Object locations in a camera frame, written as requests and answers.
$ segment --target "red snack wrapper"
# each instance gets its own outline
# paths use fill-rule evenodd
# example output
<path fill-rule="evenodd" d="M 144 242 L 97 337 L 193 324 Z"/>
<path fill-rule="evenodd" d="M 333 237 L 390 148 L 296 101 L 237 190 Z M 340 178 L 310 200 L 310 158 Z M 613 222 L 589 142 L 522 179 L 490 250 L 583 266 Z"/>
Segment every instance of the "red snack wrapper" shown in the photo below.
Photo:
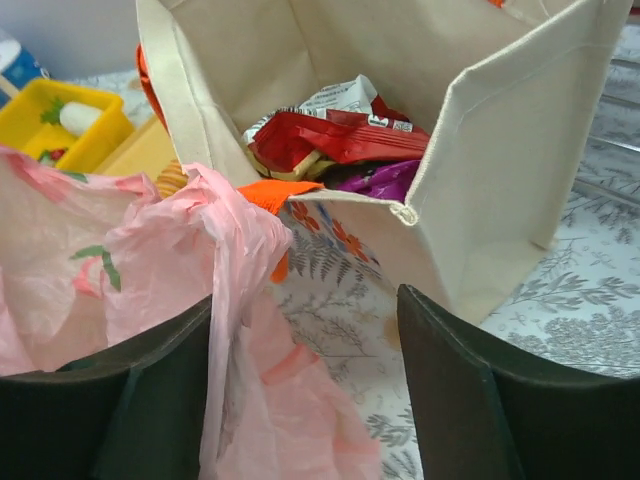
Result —
<path fill-rule="evenodd" d="M 385 117 L 390 120 L 402 120 L 403 122 L 411 122 L 408 117 L 405 117 L 403 114 L 394 110 L 393 108 L 387 107 L 387 104 L 384 103 L 384 100 L 382 100 L 382 97 L 380 95 L 377 95 L 376 98 L 374 98 L 371 102 L 371 110 L 373 111 L 374 115 L 377 115 L 379 117 Z"/>
<path fill-rule="evenodd" d="M 429 134 L 404 120 L 327 110 L 326 118 L 279 112 L 250 145 L 257 160 L 274 172 L 291 172 L 314 151 L 341 165 L 422 157 Z"/>

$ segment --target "yellow tray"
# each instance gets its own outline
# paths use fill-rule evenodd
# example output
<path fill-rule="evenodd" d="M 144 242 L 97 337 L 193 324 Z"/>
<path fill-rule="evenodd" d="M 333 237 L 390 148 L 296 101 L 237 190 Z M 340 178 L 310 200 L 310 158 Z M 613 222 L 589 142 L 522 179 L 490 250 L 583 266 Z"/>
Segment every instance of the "yellow tray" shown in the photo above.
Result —
<path fill-rule="evenodd" d="M 41 115 L 58 99 L 97 107 L 103 113 L 84 135 L 75 137 L 61 125 L 41 121 Z M 0 144 L 35 159 L 45 151 L 66 148 L 56 168 L 93 173 L 134 131 L 122 112 L 123 104 L 114 93 L 37 78 L 0 110 Z"/>
<path fill-rule="evenodd" d="M 158 117 L 153 115 L 135 131 L 94 173 L 112 176 L 127 176 L 144 172 L 151 180 L 176 158 L 169 134 Z"/>

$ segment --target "green leaf print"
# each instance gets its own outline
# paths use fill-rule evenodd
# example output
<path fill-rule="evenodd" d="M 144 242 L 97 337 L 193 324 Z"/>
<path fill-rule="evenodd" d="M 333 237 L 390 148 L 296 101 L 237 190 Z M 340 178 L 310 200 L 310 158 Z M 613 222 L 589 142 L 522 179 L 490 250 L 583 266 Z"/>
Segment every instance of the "green leaf print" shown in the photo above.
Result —
<path fill-rule="evenodd" d="M 118 292 L 122 291 L 122 282 L 120 279 L 120 273 L 116 270 L 111 259 L 111 254 L 107 252 L 102 245 L 91 245 L 90 247 L 78 250 L 71 256 L 71 260 L 78 260 L 80 258 L 101 257 L 102 268 L 109 277 L 109 283 Z"/>
<path fill-rule="evenodd" d="M 111 286 L 118 292 L 120 292 L 122 290 L 122 284 L 120 283 L 120 274 L 116 270 L 116 267 L 113 265 L 111 254 L 106 250 L 102 252 L 102 266 L 104 268 L 104 271 L 107 272 L 107 276 L 109 277 L 109 283 L 111 283 Z"/>
<path fill-rule="evenodd" d="M 89 179 L 84 173 L 67 172 L 66 170 L 60 170 L 60 173 L 64 173 L 67 177 L 71 177 L 82 183 L 89 183 Z"/>
<path fill-rule="evenodd" d="M 104 247 L 102 245 L 91 245 L 90 247 L 78 250 L 71 256 L 71 260 L 78 260 L 79 258 L 100 257 L 104 253 Z"/>

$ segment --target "orange plastic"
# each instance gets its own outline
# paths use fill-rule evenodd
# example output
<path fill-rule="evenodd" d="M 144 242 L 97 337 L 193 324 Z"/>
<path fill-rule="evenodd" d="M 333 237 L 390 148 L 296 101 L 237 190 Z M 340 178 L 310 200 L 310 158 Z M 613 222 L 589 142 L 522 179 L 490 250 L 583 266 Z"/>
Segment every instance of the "orange plastic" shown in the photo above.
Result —
<path fill-rule="evenodd" d="M 81 137 L 61 125 L 43 123 L 40 116 L 54 100 L 99 108 L 102 115 Z M 129 136 L 134 127 L 114 94 L 46 78 L 37 78 L 0 110 L 0 143 L 38 159 L 44 151 L 68 149 L 56 168 L 92 173 Z"/>
<path fill-rule="evenodd" d="M 136 65 L 138 66 L 138 75 L 140 76 L 140 85 L 142 85 L 142 90 L 147 96 L 147 100 L 153 108 L 158 120 L 164 125 L 164 128 L 167 128 L 167 122 L 164 119 L 164 115 L 162 114 L 162 108 L 160 108 L 160 102 L 158 102 L 158 97 L 156 97 L 155 92 L 153 91 L 153 87 L 151 86 L 151 79 L 149 78 L 149 72 L 147 71 L 147 63 L 144 60 L 144 52 L 142 51 L 142 46 L 138 45 L 136 49 Z"/>

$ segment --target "black plastic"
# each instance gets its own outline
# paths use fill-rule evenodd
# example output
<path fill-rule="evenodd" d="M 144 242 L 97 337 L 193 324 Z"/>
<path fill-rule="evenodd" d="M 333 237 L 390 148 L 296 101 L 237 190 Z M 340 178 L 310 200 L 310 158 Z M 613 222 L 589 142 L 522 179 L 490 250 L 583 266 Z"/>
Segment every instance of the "black plastic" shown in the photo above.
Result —
<path fill-rule="evenodd" d="M 191 480 L 211 298 L 54 373 L 0 378 L 0 479 Z"/>
<path fill-rule="evenodd" d="M 405 285 L 398 324 L 426 479 L 640 478 L 640 378 L 529 354 Z"/>

